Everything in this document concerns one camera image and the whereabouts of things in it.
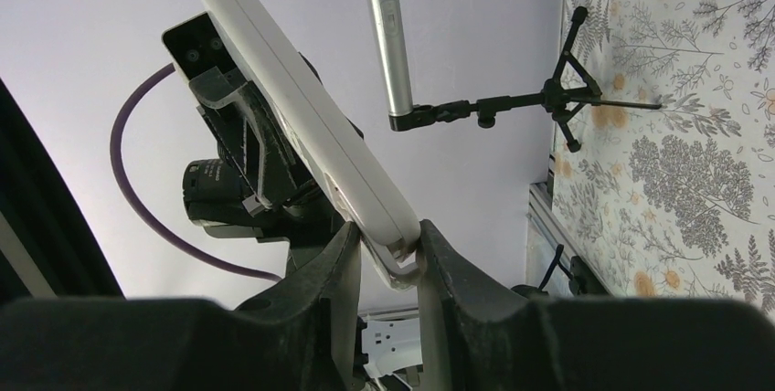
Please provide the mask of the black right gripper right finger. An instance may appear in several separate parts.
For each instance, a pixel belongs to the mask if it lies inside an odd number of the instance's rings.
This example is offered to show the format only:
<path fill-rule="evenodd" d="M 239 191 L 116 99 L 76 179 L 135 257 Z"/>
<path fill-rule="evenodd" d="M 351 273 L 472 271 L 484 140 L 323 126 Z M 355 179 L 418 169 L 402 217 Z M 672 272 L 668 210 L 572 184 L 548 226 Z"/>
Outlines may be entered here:
<path fill-rule="evenodd" d="M 429 220 L 417 261 L 426 390 L 771 390 L 774 327 L 742 301 L 527 299 Z"/>

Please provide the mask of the floral patterned table mat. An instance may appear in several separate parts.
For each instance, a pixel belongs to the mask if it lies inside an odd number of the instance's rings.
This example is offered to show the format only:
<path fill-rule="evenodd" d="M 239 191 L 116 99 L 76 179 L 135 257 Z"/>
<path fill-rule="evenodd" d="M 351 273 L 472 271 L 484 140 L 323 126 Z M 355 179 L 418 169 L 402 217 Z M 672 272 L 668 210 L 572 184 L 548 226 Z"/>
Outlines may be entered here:
<path fill-rule="evenodd" d="M 557 142 L 553 211 L 616 295 L 774 313 L 774 0 L 565 0 L 603 104 Z"/>

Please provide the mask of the black mini tripod stand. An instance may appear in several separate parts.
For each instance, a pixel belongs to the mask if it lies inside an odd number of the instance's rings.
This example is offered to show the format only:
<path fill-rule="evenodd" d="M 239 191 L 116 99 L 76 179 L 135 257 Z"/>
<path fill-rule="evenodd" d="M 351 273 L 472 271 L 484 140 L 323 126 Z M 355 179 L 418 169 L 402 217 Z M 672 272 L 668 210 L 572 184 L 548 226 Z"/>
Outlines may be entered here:
<path fill-rule="evenodd" d="M 414 105 L 408 113 L 390 119 L 391 129 L 396 132 L 404 132 L 430 126 L 437 122 L 455 122 L 472 115 L 477 117 L 478 125 L 481 128 L 491 129 L 495 126 L 497 113 L 539 105 L 550 114 L 552 121 L 561 130 L 568 149 L 572 153 L 576 153 L 580 150 L 581 143 L 572 134 L 568 122 L 585 106 L 660 110 L 663 107 L 660 103 L 634 103 L 602 98 L 602 91 L 597 81 L 571 53 L 577 34 L 585 23 L 588 14 L 589 10 L 585 6 L 574 9 L 568 36 L 558 57 L 553 76 L 545 81 L 541 91 L 520 96 L 497 96 L 474 102 L 457 100 L 441 105 Z M 584 82 L 583 87 L 566 89 L 561 85 L 561 75 L 567 65 L 570 65 L 579 74 Z"/>

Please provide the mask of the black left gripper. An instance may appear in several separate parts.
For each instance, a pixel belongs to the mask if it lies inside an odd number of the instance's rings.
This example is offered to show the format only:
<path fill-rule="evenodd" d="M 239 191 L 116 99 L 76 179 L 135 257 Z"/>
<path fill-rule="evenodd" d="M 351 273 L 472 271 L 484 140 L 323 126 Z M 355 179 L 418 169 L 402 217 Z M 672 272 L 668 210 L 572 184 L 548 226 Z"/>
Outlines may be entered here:
<path fill-rule="evenodd" d="M 199 100 L 218 155 L 182 179 L 188 220 L 212 238 L 287 241 L 289 272 L 313 259 L 344 220 L 295 152 L 255 82 L 241 72 L 218 101 Z"/>

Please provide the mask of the silver microphone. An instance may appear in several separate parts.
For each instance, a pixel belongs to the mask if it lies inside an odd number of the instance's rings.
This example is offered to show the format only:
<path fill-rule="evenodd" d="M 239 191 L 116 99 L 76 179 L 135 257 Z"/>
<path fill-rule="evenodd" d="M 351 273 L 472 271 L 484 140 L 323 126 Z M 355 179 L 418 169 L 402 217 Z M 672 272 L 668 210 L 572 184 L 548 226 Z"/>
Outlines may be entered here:
<path fill-rule="evenodd" d="M 372 16 L 387 91 L 388 115 L 403 117 L 413 112 L 400 0 L 367 0 Z"/>

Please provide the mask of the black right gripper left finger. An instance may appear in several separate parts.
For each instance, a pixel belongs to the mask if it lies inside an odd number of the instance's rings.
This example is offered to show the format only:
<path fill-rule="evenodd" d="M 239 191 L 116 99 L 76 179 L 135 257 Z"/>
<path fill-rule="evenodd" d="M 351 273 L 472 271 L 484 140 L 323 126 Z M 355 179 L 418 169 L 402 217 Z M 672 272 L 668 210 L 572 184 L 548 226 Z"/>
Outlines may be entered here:
<path fill-rule="evenodd" d="M 20 300 L 1 311 L 4 390 L 347 390 L 360 233 L 227 310 L 203 299 Z"/>

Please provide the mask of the white remote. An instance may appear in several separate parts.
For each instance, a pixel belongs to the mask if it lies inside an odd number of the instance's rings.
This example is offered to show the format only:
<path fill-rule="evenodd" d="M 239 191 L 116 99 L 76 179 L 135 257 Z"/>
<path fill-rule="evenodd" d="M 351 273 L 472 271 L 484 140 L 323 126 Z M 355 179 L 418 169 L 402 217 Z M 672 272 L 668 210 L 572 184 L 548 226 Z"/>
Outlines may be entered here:
<path fill-rule="evenodd" d="M 383 281 L 397 291 L 417 284 L 417 215 L 266 7 L 260 0 L 202 2 L 316 183 L 357 224 Z"/>

